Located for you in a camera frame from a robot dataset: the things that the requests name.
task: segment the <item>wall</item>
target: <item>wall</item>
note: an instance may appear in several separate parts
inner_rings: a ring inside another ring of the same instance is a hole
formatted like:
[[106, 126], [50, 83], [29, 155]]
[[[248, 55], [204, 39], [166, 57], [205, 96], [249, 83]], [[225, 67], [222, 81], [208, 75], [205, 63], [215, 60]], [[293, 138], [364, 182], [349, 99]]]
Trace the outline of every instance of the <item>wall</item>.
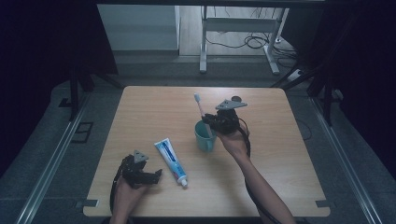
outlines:
[[178, 49], [179, 6], [97, 6], [112, 50]]

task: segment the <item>human hand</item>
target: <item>human hand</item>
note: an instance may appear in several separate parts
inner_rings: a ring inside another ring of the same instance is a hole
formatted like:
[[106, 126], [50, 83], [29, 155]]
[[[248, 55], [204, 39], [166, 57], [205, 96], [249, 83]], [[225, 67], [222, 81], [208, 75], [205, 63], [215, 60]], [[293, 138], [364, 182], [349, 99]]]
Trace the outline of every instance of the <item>human hand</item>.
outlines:
[[129, 215], [148, 188], [149, 185], [141, 185], [139, 189], [133, 189], [121, 175], [117, 181], [113, 216], [110, 219], [110, 224], [127, 223]]
[[[248, 134], [246, 127], [241, 125], [241, 128]], [[239, 131], [229, 134], [216, 133], [216, 135], [234, 159], [237, 161], [248, 159], [248, 149], [244, 137]]]

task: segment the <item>dark curtain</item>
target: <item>dark curtain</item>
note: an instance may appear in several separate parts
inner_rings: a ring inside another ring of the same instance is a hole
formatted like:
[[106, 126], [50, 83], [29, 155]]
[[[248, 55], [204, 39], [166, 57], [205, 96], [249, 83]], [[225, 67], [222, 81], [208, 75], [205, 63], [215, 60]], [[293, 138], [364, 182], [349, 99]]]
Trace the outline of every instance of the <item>dark curtain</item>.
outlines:
[[[93, 1], [0, 3], [0, 175], [41, 119], [52, 89], [70, 78], [72, 68], [80, 80], [118, 73]], [[92, 89], [89, 81], [81, 85]]]
[[394, 3], [370, 1], [337, 54], [332, 72], [341, 108], [396, 177]]

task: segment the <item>teal cup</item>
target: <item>teal cup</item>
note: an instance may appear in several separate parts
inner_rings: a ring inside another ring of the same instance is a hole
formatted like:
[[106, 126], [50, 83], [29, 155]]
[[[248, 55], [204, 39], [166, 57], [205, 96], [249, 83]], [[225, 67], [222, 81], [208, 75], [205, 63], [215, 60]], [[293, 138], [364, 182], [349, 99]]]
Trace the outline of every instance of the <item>teal cup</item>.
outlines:
[[195, 124], [195, 137], [197, 139], [198, 148], [204, 152], [213, 151], [213, 147], [216, 141], [216, 133], [213, 130], [212, 137], [209, 137], [205, 124], [200, 120]]

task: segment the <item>human arm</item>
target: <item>human arm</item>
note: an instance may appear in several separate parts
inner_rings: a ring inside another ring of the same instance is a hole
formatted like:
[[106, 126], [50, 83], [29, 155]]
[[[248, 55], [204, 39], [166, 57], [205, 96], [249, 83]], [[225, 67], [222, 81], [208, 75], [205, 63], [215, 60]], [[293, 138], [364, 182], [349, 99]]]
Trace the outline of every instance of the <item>human arm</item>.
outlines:
[[[248, 149], [242, 134], [240, 132], [227, 135], [217, 133], [217, 136], [241, 168], [247, 185], [259, 204], [280, 223], [295, 224], [295, 220], [289, 208], [283, 203], [274, 189], [251, 162], [247, 154]], [[262, 222], [273, 223], [269, 222], [269, 219], [262, 211], [259, 210], [259, 214], [262, 218]]]
[[148, 185], [141, 185], [139, 189], [133, 189], [121, 175], [117, 181], [113, 215], [110, 219], [110, 224], [127, 223], [129, 215], [137, 206], [148, 187]]

